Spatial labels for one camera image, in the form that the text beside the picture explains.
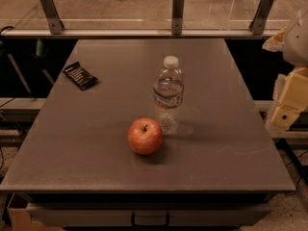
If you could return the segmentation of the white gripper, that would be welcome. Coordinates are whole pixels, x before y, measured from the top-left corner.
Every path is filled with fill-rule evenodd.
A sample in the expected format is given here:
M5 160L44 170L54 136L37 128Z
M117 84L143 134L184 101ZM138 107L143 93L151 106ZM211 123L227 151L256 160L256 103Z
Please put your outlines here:
M264 50L282 52L286 62L296 65L288 75L279 74L273 89L272 104L265 127L270 133L281 134L308 108L308 5L262 45Z

